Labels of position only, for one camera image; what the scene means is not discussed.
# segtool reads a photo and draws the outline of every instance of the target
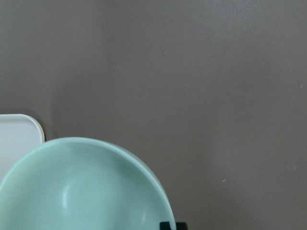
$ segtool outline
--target black object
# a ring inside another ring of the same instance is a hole
[[[188,226],[185,222],[177,222],[176,223],[177,230],[188,230]],[[160,223],[160,230],[171,230],[169,222],[161,222]]]

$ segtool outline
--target mint green bowl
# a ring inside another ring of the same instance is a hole
[[[159,230],[175,220],[152,171],[127,150],[60,138],[31,150],[0,185],[0,230]]]

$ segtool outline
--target bowl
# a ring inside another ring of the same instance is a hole
[[[129,151],[89,138],[32,149],[0,184],[1,230],[158,230],[175,220],[153,172]]]

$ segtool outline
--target gray surface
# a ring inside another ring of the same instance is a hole
[[[129,149],[190,230],[305,229],[306,11],[1,0],[0,112]]]

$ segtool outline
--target container lid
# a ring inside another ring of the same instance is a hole
[[[1,114],[0,180],[21,156],[44,141],[44,131],[34,118],[24,114]]]

